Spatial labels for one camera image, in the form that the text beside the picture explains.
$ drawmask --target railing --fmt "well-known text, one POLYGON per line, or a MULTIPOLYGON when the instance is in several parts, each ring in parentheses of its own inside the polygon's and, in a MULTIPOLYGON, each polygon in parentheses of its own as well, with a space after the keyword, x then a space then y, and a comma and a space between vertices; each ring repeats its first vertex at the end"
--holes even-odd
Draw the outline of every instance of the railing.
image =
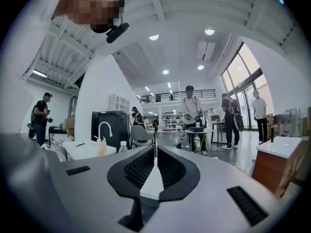
MULTIPOLYGON (((208 90, 197 90, 193 91, 193 95, 197 98, 215 98, 215 89, 208 89, 208 90)), ((155 94, 154 96, 142 96, 138 98, 140 103, 153 103, 153 102, 163 102, 163 101, 174 101, 174 100, 182 100, 187 97, 185 91, 181 92, 173 92, 173 93, 162 93, 162 94, 155 94)))

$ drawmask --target white wall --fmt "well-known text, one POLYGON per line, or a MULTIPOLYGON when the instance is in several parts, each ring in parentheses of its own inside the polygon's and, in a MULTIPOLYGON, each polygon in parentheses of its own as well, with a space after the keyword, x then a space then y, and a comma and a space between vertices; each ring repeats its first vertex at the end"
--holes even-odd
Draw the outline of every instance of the white wall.
POLYGON ((60 123, 64 123, 64 119, 67 118, 71 96, 67 93, 56 91, 54 89, 36 85, 30 82, 26 83, 26 89, 33 96, 33 100, 20 127, 20 132, 28 132, 29 128, 27 127, 27 124, 30 123, 30 115, 34 105, 39 100, 43 99, 44 93, 49 92, 53 95, 51 102, 48 103, 48 108, 51 111, 49 117, 53 118, 53 122, 48 123, 47 125, 46 139, 48 139, 49 126, 58 126, 60 123))
POLYGON ((75 140, 91 139, 92 112, 108 106, 112 94, 129 100, 130 109, 136 106, 142 111, 141 104, 114 57, 103 57, 97 53, 89 62, 80 88, 75 114, 75 140))
POLYGON ((295 54, 289 52, 282 57, 254 40, 245 37, 242 40, 258 61, 267 80, 275 114, 296 108, 300 109, 302 117, 306 117, 311 106, 311 58, 305 57, 304 51, 301 55, 297 49, 292 49, 295 54))

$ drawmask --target person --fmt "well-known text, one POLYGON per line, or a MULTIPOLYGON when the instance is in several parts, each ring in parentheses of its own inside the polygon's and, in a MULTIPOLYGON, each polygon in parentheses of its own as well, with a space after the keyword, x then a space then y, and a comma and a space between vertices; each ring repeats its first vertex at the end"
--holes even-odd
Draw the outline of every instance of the person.
POLYGON ((227 138, 227 145, 223 146, 223 149, 230 150, 231 149, 231 143, 232 143, 232 130, 234 133, 234 149, 239 148, 239 140, 240 140, 240 132, 235 126, 234 123, 234 114, 230 111, 237 112, 237 101, 233 98, 231 98, 227 93, 222 94, 222 108, 225 112, 225 135, 227 138))
POLYGON ((50 113, 48 110, 48 102, 51 102, 52 94, 46 92, 43 96, 43 100, 40 100, 35 105, 34 116, 35 116, 35 134, 37 143, 42 146, 45 141, 45 131, 47 127, 48 117, 50 113))
MULTIPOLYGON (((186 129, 188 129, 189 127, 196 127, 196 122, 199 122, 200 127, 203 127, 201 118, 197 121, 195 120, 196 118, 198 118, 198 116, 203 116, 203 113, 200 99, 193 95, 193 91, 194 91, 193 86, 188 85, 186 87, 187 97, 183 99, 183 102, 181 103, 182 110, 185 112, 186 115, 186 129)), ((188 139, 192 152, 195 152, 195 142, 194 142, 195 135, 196 134, 188 133, 188 139)), ((201 152, 203 155, 206 155, 207 154, 206 137, 204 136, 204 134, 199 134, 199 136, 201 142, 201 152)))
POLYGON ((255 97, 255 100, 252 103, 254 109, 254 120, 258 125, 259 144, 261 144, 267 141, 267 104, 265 100, 259 96, 258 91, 253 91, 253 96, 255 97))

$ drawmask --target cardboard box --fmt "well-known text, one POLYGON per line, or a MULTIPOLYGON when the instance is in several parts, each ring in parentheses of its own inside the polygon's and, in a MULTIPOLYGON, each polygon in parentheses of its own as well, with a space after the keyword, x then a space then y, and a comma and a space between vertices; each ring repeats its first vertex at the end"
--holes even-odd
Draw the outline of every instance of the cardboard box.
POLYGON ((64 119, 64 130, 74 129, 74 119, 64 119))

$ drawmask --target ceiling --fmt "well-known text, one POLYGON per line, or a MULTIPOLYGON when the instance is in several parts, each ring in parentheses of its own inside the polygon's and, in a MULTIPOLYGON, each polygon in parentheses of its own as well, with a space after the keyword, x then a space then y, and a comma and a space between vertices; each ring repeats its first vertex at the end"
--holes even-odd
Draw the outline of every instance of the ceiling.
POLYGON ((55 18, 29 70, 28 80, 77 94, 75 82, 86 72, 94 53, 113 54, 133 89, 215 77, 232 46, 234 35, 256 40, 284 54, 296 21, 278 0, 125 0, 123 20, 130 28, 114 43, 65 18, 55 18), (207 36, 204 29, 215 34, 207 36), (156 41, 149 36, 159 34, 156 41), (198 42, 215 42, 205 68, 196 59, 198 42), (168 69, 164 76, 162 70, 168 69))

